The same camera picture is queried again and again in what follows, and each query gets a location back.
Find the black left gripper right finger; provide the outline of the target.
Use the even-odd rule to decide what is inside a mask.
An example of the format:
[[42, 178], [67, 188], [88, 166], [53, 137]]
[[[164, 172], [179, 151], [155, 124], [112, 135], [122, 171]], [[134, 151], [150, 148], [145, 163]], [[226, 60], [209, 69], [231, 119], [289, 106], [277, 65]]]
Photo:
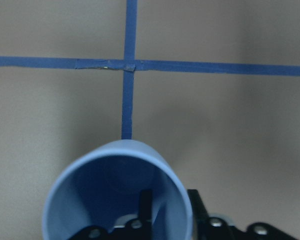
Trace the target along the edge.
[[265, 222], [255, 222], [240, 230], [222, 214], [208, 213], [196, 189], [188, 189], [193, 213], [193, 240], [294, 240], [292, 235]]

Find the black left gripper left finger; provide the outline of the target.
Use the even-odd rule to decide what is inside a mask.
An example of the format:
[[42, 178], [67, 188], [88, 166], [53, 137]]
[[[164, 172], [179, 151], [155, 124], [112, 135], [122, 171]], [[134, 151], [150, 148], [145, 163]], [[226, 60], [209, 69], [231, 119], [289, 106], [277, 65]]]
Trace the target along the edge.
[[136, 217], [126, 220], [108, 232], [104, 227], [90, 225], [77, 231], [71, 240], [151, 240], [153, 237], [152, 221], [153, 191], [142, 190], [139, 194]]

